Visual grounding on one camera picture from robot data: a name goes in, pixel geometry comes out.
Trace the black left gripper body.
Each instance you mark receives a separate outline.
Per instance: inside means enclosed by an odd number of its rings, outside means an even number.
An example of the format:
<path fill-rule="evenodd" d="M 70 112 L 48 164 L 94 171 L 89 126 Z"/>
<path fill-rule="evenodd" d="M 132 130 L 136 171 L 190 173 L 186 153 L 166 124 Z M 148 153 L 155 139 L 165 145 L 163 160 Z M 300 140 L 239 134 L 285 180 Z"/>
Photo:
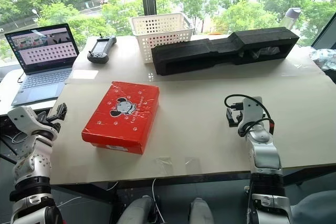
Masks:
<path fill-rule="evenodd" d="M 45 126 L 50 126 L 53 129 L 55 129 L 58 133 L 60 132 L 61 125 L 60 123 L 53 123 L 55 120 L 60 120 L 61 114 L 57 113 L 55 115 L 52 115 L 50 117 L 47 117 L 46 111 L 42 111 L 37 115 L 37 121 Z"/>

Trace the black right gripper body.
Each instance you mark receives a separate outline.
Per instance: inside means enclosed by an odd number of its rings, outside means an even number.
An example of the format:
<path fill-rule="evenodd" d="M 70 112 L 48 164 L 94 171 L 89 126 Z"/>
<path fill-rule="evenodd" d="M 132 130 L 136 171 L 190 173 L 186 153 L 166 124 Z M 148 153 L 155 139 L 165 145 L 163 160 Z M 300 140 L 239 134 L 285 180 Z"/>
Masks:
<path fill-rule="evenodd" d="M 238 127 L 241 121 L 235 120 L 232 114 L 232 117 L 226 117 L 228 120 L 229 127 Z"/>

